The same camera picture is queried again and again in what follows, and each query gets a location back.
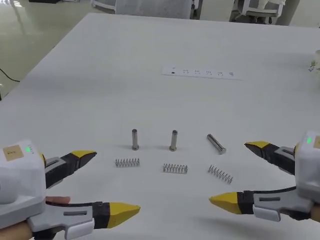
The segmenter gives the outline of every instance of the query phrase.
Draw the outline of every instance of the compression spring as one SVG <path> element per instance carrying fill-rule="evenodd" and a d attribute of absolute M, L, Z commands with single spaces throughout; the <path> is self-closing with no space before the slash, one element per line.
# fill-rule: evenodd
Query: compression spring
<path fill-rule="evenodd" d="M 140 165 L 140 159 L 139 158 L 116 159 L 115 165 L 117 168 L 138 167 Z"/>
<path fill-rule="evenodd" d="M 188 166 L 181 164 L 165 163 L 163 164 L 163 172 L 173 174 L 186 174 L 188 172 Z"/>
<path fill-rule="evenodd" d="M 220 170 L 214 165 L 211 165 L 209 167 L 208 173 L 215 175 L 217 178 L 221 179 L 222 181 L 225 181 L 227 184 L 231 184 L 232 180 L 234 179 L 228 173 Z"/>

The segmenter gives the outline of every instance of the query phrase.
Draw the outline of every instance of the cable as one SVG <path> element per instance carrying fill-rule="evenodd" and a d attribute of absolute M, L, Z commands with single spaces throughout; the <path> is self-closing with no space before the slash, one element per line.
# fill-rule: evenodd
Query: cable
<path fill-rule="evenodd" d="M 20 83 L 19 80 L 15 80 L 15 79 L 12 79 L 11 77 L 9 77 L 1 68 L 0 68 L 0 71 L 3 72 L 3 74 L 8 78 L 10 79 L 11 81 L 14 81 L 14 82 L 17 82 L 17 83 Z"/>

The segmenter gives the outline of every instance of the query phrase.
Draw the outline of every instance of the tiled floor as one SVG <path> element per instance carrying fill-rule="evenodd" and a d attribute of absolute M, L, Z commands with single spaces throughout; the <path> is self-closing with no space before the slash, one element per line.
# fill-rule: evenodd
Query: tiled floor
<path fill-rule="evenodd" d="M 0 68 L 22 80 L 40 60 L 93 8 L 89 0 L 57 4 L 0 0 Z M 4 97 L 18 82 L 0 72 Z"/>

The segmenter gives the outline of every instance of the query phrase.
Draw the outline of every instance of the power strip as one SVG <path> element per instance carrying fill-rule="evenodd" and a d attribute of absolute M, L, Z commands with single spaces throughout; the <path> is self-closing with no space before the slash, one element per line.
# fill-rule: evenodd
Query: power strip
<path fill-rule="evenodd" d="M 205 69 L 205 68 L 164 66 L 162 69 L 162 75 L 206 78 L 206 79 L 242 80 L 240 76 L 234 71 L 214 70 L 209 68 Z"/>

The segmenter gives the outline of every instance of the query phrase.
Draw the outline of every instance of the metal rod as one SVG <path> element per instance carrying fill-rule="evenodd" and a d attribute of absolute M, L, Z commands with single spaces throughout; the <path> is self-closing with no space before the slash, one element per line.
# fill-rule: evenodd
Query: metal rod
<path fill-rule="evenodd" d="M 137 151 L 139 149 L 138 145 L 138 131 L 137 129 L 132 130 L 132 150 Z"/>
<path fill-rule="evenodd" d="M 172 137 L 171 137 L 171 145 L 169 147 L 171 152 L 175 152 L 177 150 L 177 137 L 178 137 L 178 131 L 173 130 Z"/>
<path fill-rule="evenodd" d="M 227 149 L 225 149 L 217 139 L 214 138 L 211 134 L 208 134 L 207 138 L 209 141 L 212 143 L 212 145 L 219 151 L 219 154 L 224 154 L 226 153 Z"/>

